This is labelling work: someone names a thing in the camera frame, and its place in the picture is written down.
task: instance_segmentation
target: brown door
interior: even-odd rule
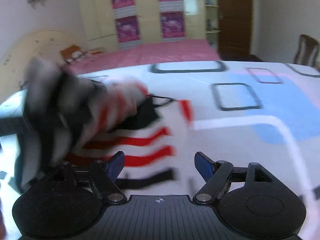
[[[218,5],[220,55],[249,55],[252,0],[218,0]]]

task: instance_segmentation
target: blue patch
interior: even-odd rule
[[[229,74],[232,82],[252,87],[262,103],[262,109],[246,110],[247,115],[272,115],[288,126],[295,140],[305,140],[320,135],[320,111],[301,89],[290,79],[280,77],[283,84],[261,84],[249,75]],[[247,99],[238,94],[245,102]],[[252,126],[260,138],[271,144],[282,143],[283,138],[275,127],[268,124]]]

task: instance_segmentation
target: wooden chair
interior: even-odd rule
[[[308,35],[301,34],[299,40],[299,49],[293,63],[316,67],[316,59],[318,57],[319,47],[320,45],[317,40]]]

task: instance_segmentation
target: ribbed gray panel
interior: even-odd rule
[[[246,240],[225,228],[209,207],[187,196],[132,196],[109,207],[99,222],[70,240]],[[290,237],[287,240],[298,240]],[[21,240],[33,240],[22,237]]]

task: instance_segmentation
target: white curved line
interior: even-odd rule
[[[307,208],[307,218],[303,228],[299,232],[299,237],[303,240],[312,240],[318,228],[319,212],[316,204],[316,194],[313,191],[311,180],[308,175],[307,165],[301,155],[300,148],[296,144],[290,129],[277,117],[271,115],[252,115],[241,117],[227,117],[220,119],[210,119],[194,121],[195,130],[214,129],[233,126],[247,126],[254,124],[270,124],[278,129],[283,136],[289,157],[293,162],[293,167],[300,179],[304,201]]]

